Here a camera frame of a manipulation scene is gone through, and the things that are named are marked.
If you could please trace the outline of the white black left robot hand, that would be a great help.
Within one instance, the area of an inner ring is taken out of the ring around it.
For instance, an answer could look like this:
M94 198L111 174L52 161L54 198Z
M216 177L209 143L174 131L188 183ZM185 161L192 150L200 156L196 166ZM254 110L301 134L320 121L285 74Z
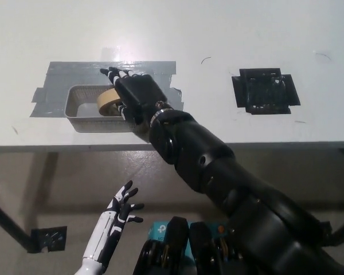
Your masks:
M138 189L132 188L130 180L114 195L92 232L83 254L84 261L96 262L106 269L126 223L143 222L143 218L132 215L131 212L144 208L144 204L128 203L137 192Z

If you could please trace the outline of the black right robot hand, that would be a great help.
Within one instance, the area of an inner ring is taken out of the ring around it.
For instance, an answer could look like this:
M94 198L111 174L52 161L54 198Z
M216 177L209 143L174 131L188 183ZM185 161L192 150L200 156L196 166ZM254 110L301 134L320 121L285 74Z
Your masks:
M132 70L101 68L119 95L119 110L125 121L141 125L150 124L152 117L162 109L172 109L167 97L149 74L137 74Z

